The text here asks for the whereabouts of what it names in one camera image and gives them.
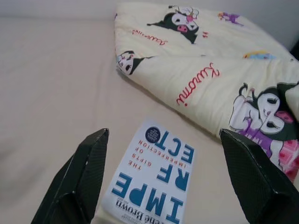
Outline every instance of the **bed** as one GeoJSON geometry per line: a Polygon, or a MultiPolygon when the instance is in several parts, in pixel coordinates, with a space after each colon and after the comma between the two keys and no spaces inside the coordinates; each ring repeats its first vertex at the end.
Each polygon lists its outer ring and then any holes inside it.
{"type": "MultiPolygon", "coordinates": [[[[108,127],[101,202],[146,118],[197,147],[185,223],[247,223],[220,141],[117,72],[114,21],[1,18],[0,30],[0,223],[30,223],[78,144],[108,127]]],[[[110,220],[99,206],[92,223],[110,220]]]]}

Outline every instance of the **book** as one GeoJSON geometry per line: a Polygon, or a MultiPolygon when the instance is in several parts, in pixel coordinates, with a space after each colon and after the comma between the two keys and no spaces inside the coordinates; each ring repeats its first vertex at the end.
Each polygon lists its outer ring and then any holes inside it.
{"type": "Polygon", "coordinates": [[[195,149],[145,121],[103,197],[103,209],[127,224],[182,224],[195,149]]]}

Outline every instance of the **mattress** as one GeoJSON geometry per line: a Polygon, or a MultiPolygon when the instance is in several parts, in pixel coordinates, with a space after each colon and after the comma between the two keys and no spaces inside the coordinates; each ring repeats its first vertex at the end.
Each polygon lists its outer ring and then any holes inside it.
{"type": "Polygon", "coordinates": [[[247,223],[220,142],[116,71],[113,21],[1,18],[0,30],[0,223],[30,223],[57,171],[103,127],[110,137],[92,223],[110,223],[102,196],[147,118],[198,151],[185,223],[247,223]]]}

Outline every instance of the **folded blanket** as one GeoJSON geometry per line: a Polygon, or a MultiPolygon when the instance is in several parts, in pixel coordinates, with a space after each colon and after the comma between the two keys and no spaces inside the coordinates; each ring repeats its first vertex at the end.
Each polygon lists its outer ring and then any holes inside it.
{"type": "Polygon", "coordinates": [[[299,63],[259,27],[226,12],[123,3],[115,50],[134,82],[217,137],[222,128],[245,135],[294,180],[299,125],[288,95],[299,63]]]}

